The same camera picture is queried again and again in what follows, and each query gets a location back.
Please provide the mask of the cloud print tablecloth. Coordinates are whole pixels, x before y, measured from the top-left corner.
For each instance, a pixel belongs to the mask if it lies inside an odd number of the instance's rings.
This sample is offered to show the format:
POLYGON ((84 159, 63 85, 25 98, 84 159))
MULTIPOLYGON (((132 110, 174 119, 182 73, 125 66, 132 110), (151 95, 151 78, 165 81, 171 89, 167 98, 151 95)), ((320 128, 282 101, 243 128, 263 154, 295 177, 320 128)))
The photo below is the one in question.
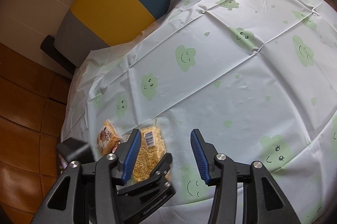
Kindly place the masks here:
POLYGON ((71 84, 61 138, 156 125, 176 195, 148 223, 206 223, 214 189, 190 145, 259 160, 302 223, 336 197, 336 11, 324 0, 173 0, 153 33, 92 51, 71 84))

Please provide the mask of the clear puffed rice packet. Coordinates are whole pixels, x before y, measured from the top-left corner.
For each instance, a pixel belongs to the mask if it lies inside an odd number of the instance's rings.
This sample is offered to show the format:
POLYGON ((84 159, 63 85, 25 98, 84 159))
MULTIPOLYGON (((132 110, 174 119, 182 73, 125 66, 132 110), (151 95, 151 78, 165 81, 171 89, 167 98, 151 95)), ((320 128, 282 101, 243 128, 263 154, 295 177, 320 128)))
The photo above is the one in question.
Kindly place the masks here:
POLYGON ((166 153, 162 130, 157 119, 143 123, 139 127, 141 133, 141 146, 136 163, 132 171, 134 183, 150 178, 150 173, 166 153))

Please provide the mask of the grey yellow blue chair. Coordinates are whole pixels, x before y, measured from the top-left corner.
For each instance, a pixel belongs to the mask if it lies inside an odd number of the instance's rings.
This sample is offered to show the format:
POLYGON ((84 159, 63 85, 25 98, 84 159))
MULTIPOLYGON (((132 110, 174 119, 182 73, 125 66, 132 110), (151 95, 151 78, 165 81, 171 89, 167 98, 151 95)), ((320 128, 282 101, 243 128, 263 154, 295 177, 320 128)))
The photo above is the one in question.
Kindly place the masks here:
POLYGON ((41 50, 70 74, 94 50, 129 43, 167 13, 171 0, 75 0, 41 50))

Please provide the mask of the brown sesame cake packet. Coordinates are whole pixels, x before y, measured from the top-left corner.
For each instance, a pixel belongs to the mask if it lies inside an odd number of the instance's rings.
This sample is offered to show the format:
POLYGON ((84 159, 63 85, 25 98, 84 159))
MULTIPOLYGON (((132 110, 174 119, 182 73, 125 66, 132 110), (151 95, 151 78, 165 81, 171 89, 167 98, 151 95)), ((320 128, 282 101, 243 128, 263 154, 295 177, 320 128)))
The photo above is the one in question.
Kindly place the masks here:
POLYGON ((114 153, 121 142, 122 138, 119 136, 112 122, 109 119, 104 121, 96 138, 96 145, 100 154, 106 156, 109 153, 114 153))

